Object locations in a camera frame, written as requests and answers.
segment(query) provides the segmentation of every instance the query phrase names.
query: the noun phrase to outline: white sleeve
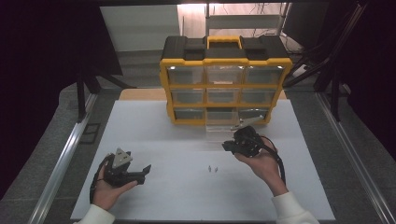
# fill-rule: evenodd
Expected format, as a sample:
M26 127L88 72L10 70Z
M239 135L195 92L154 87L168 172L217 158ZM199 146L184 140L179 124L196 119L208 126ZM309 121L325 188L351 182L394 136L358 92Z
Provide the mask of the white sleeve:
M91 204L90 210L85 217L75 224L111 224L115 217L106 210Z
M292 192L272 199L276 212L276 224L318 224L312 214L303 209Z

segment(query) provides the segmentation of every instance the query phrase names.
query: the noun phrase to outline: floor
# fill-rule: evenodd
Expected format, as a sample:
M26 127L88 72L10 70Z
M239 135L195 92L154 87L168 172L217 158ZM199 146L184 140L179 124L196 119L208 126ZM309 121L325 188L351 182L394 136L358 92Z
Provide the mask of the floor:
M220 12L222 7L219 6L216 11ZM158 53L157 51L119 52L123 76L115 77L141 88L160 87L158 61L161 54ZM313 76L286 89L286 94L291 100L320 181L336 217L335 223L386 223L377 214L373 202L368 197L367 189L361 183L345 149L320 106L317 94L312 89L315 78ZM111 108L121 92L121 89L114 84L101 78L99 81L103 89L97 97L92 116L88 121L93 131L87 129L82 135L44 223L72 223L69 219L70 214L87 177ZM347 94L342 94L339 100L341 123L362 163L387 201L390 211L395 213L395 160L354 114L347 103ZM0 202L2 223L19 224L29 220L62 154L65 143L76 125L77 117L77 88L76 85L72 85L61 92L58 109L48 129L20 175Z

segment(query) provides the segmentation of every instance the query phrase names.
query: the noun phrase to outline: wrist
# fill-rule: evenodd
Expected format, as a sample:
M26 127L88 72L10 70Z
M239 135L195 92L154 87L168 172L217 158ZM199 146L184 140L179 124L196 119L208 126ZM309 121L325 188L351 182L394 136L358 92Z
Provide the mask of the wrist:
M279 175L266 178L264 181L272 191L274 197L289 192L288 188Z

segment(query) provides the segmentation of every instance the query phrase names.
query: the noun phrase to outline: black device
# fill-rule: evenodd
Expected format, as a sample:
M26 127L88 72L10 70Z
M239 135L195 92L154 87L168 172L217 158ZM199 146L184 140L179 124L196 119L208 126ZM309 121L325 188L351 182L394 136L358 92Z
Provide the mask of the black device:
M222 146L226 151L231 151L233 154L235 152L240 153L246 157L254 157L258 155L261 150L268 151L270 155L273 156L276 160L279 166L280 177L286 184L285 168L283 166L283 161L282 159L280 159L279 155L277 155L274 143L270 139L268 139L268 141L271 142L275 150L264 144L264 142L262 141L262 137L256 133L256 130L254 130L253 127L246 126L242 129L237 130L233 134L233 140L225 141Z
M146 175L151 169L151 165L148 165L141 172L129 173L128 167L131 164L131 152L124 152L118 148L116 154L108 154L103 161L100 163L99 168L93 177L93 181L90 189L90 202L92 203L93 194L96 190L96 182L98 181L99 172L103 166L105 166L103 180L106 181L111 187L119 188L128 184L132 181L137 181L138 185L143 185L146 180Z

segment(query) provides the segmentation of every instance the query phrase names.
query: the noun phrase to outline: black curtain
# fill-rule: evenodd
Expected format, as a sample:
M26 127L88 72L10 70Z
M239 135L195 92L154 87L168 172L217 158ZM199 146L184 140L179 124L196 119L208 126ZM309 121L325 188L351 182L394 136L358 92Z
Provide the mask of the black curtain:
M349 104L396 160L395 13L396 1L371 1L346 42L338 67L352 91Z
M50 123L60 91L77 81L77 73L95 66L121 75L100 8L52 2L0 3L0 169L6 171L0 198Z

